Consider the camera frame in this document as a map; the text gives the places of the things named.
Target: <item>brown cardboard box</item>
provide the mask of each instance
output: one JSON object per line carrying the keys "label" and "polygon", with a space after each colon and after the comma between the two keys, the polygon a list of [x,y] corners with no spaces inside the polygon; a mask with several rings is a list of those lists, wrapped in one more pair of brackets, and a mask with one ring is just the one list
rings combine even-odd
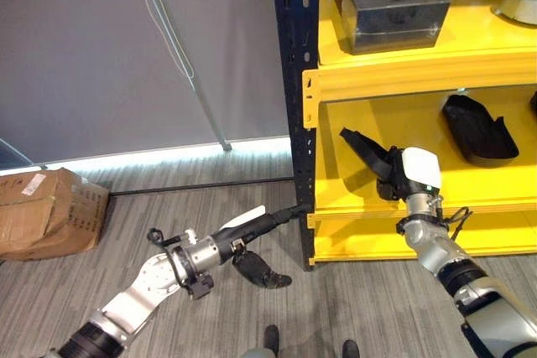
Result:
{"label": "brown cardboard box", "polygon": [[67,169],[0,176],[0,260],[34,260],[92,249],[108,190]]}

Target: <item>silver metal cylinder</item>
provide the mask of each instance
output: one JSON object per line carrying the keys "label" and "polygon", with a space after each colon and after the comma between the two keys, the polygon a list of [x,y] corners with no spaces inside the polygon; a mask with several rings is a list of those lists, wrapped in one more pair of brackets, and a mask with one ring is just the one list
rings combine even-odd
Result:
{"label": "silver metal cylinder", "polygon": [[446,265],[470,259],[464,250],[452,241],[443,226],[428,221],[412,220],[404,226],[406,244],[418,255],[418,262],[436,277]]}
{"label": "silver metal cylinder", "polygon": [[188,246],[184,249],[190,256],[190,260],[194,264],[197,273],[206,272],[210,268],[220,264],[220,253],[210,236],[206,236],[195,245]]}
{"label": "silver metal cylinder", "polygon": [[537,0],[503,0],[494,12],[521,23],[537,25]]}
{"label": "silver metal cylinder", "polygon": [[408,215],[427,214],[436,216],[434,197],[426,193],[410,195],[404,202]]}

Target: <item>person's foot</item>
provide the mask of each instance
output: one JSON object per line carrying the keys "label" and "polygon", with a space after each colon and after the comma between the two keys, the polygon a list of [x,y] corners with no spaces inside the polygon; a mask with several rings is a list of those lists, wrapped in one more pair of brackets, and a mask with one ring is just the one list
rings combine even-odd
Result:
{"label": "person's foot", "polygon": [[267,326],[263,337],[263,347],[271,350],[274,355],[279,351],[279,330],[274,324]]}
{"label": "person's foot", "polygon": [[360,358],[360,350],[354,340],[347,340],[343,343],[342,358]]}

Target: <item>metal part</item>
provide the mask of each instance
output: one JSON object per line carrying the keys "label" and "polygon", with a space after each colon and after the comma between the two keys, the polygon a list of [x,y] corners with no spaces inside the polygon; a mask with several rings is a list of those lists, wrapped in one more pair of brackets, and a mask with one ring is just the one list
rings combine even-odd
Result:
{"label": "metal part", "polygon": [[521,23],[537,25],[537,0],[503,0],[494,12]]}
{"label": "metal part", "polygon": [[216,139],[224,149],[224,151],[229,151],[232,149],[231,144],[229,144],[224,137],[222,130],[216,124],[216,119],[212,113],[211,107],[207,102],[205,92],[200,88],[200,85],[196,78],[196,72],[191,62],[188,59],[188,56],[185,52],[185,49],[181,45],[179,35],[177,34],[176,29],[173,24],[170,22],[168,17],[168,11],[164,5],[163,0],[145,0],[149,13],[151,14],[152,19],[154,20],[157,28],[164,38],[164,42],[168,47],[169,53],[174,60],[178,70],[182,75],[186,77],[190,88],[194,94],[198,97],[201,108],[206,115],[211,129],[216,136]]}
{"label": "metal part", "polygon": [[[293,170],[298,205],[314,205],[315,130],[304,129],[302,72],[317,69],[319,0],[274,0],[278,23],[279,52],[284,77],[287,123],[291,137]],[[299,218],[305,269],[313,264],[313,231],[305,215]]]}
{"label": "metal part", "polygon": [[418,254],[418,262],[436,277],[447,264],[470,259],[452,241],[446,228],[424,220],[411,220],[404,226],[404,239]]}
{"label": "metal part", "polygon": [[428,214],[436,216],[438,197],[428,195],[426,193],[415,193],[407,197],[406,203],[407,215],[413,214]]}
{"label": "metal part", "polygon": [[189,256],[197,274],[202,274],[220,264],[218,248],[210,236],[206,236],[195,245],[183,247],[183,250]]}
{"label": "metal part", "polygon": [[245,248],[246,248],[246,245],[244,245],[244,241],[240,238],[232,242],[233,252],[238,252],[238,251],[244,250]]}
{"label": "metal part", "polygon": [[488,293],[498,293],[502,298],[508,300],[524,320],[530,323],[537,335],[537,314],[520,302],[516,295],[497,278],[483,277],[473,280],[471,283],[461,287],[453,296],[453,299],[455,302],[468,306]]}
{"label": "metal part", "polygon": [[159,304],[179,288],[168,258],[160,253],[148,259],[131,286],[95,312],[90,322],[128,346]]}
{"label": "metal part", "polygon": [[468,315],[466,321],[493,356],[502,357],[520,345],[537,343],[535,317],[524,316],[511,299],[497,299]]}

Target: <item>yellow shelf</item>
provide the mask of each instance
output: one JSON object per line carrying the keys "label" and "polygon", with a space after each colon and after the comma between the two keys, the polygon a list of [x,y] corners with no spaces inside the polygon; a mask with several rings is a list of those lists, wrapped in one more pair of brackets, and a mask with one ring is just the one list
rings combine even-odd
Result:
{"label": "yellow shelf", "polygon": [[466,92],[494,118],[505,117],[519,147],[520,155],[514,161],[492,169],[468,163],[452,139],[441,108],[454,91],[321,104],[315,149],[315,214],[310,218],[405,216],[402,201],[378,197],[375,175],[339,136],[343,127],[358,130],[385,148],[416,146],[438,155],[447,214],[464,205],[477,213],[537,210],[537,117],[529,107],[535,91],[537,85]]}
{"label": "yellow shelf", "polygon": [[[310,264],[341,260],[415,258],[393,219],[314,219],[315,255]],[[537,211],[476,214],[464,224],[456,241],[472,256],[537,251]]]}
{"label": "yellow shelf", "polygon": [[431,48],[350,54],[333,0],[319,0],[319,69],[303,72],[304,126],[319,105],[372,96],[537,82],[537,29],[494,15],[501,0],[451,0]]}

